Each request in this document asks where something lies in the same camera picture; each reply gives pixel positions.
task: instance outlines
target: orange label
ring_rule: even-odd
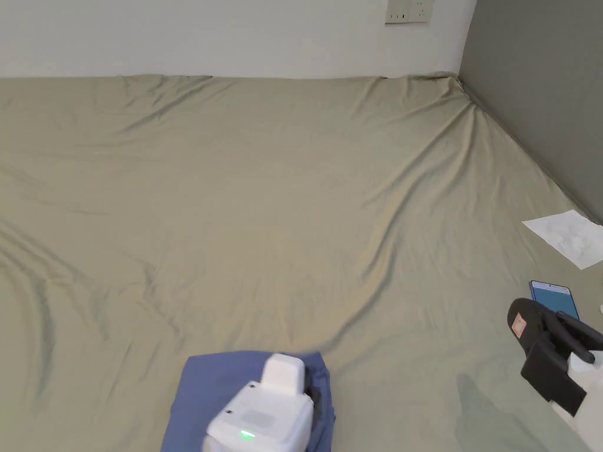
[[[528,323],[518,312],[517,317],[515,317],[515,321],[513,322],[513,326],[511,327],[513,329],[513,333],[515,333],[518,339],[522,337],[523,331],[526,329],[526,326],[528,326]]]

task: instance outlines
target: white device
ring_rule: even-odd
[[[250,381],[212,420],[203,452],[303,452],[314,404],[304,394],[302,360],[273,354],[260,382]]]
[[[574,353],[569,357],[567,374],[586,391],[576,415],[572,417],[558,404],[551,402],[553,409],[578,433],[593,452],[603,452],[603,351],[591,350],[594,364],[588,364]]]

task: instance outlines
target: gray wall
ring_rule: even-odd
[[[603,219],[603,0],[478,0],[467,91]]]

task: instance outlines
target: white wall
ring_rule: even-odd
[[[384,26],[387,0],[0,0],[0,77],[457,72],[476,0]]]

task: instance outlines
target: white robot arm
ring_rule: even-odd
[[[302,360],[273,354],[209,424],[203,452],[304,452],[314,414],[304,380]]]
[[[507,317],[526,354],[521,374],[593,452],[603,452],[603,334],[520,298]]]
[[[569,377],[586,391],[575,416],[551,402],[553,409],[578,433],[593,452],[603,452],[603,351],[591,350],[595,362],[588,364],[574,353],[569,357]]]

